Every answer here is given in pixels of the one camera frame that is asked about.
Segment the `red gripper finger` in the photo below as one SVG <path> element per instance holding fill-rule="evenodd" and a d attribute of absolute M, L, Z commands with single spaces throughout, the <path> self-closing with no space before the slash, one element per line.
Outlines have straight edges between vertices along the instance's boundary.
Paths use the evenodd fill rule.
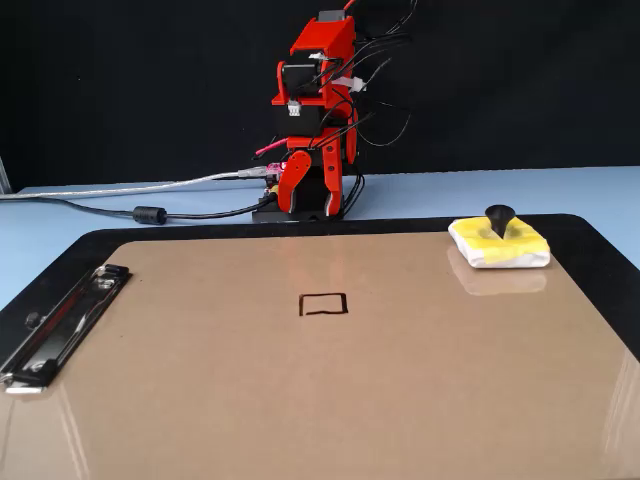
<path fill-rule="evenodd" d="M 294 191 L 307 174 L 311 164 L 311 156 L 306 150 L 296 150 L 288 157 L 278 183 L 278 206 L 281 211 L 293 212 Z"/>
<path fill-rule="evenodd" d="M 335 216 L 342 207 L 342 157 L 339 140 L 333 140 L 322 147 L 324 182 L 328 191 L 325 215 Z"/>

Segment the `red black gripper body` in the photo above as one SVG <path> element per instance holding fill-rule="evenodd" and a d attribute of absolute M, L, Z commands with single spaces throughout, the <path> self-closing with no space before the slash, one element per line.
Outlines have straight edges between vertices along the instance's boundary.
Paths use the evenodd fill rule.
<path fill-rule="evenodd" d="M 349 96 L 339 94 L 328 107 L 299 102 L 275 107 L 277 132 L 287 138 L 291 153 L 304 151 L 312 163 L 322 163 L 330 146 L 336 147 L 340 162 L 353 163 L 357 154 L 354 124 L 358 113 Z"/>

